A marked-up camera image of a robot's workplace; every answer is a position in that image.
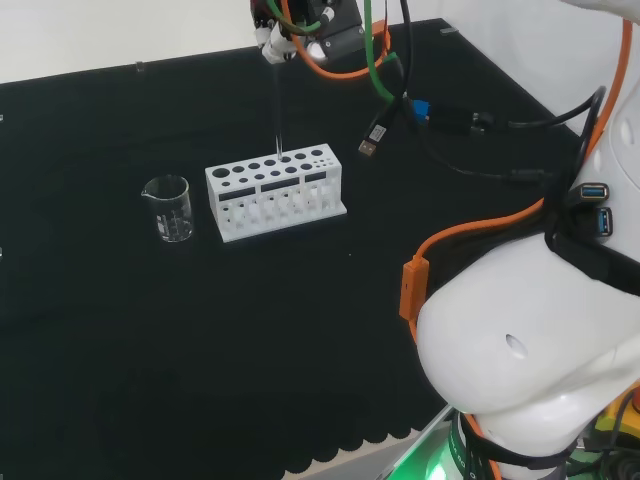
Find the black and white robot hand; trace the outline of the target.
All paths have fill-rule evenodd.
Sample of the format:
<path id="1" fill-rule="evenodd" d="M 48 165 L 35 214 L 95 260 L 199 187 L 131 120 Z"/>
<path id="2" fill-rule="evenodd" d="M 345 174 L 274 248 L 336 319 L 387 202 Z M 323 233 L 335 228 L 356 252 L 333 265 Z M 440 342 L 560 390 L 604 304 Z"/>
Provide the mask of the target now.
<path id="1" fill-rule="evenodd" d="M 309 7 L 306 1 L 273 1 L 280 15 L 296 26 L 310 24 Z M 285 63 L 296 55 L 296 47 L 291 33 L 281 24 L 269 6 L 268 1 L 252 0 L 249 2 L 254 25 L 256 44 L 268 63 L 275 65 Z"/>

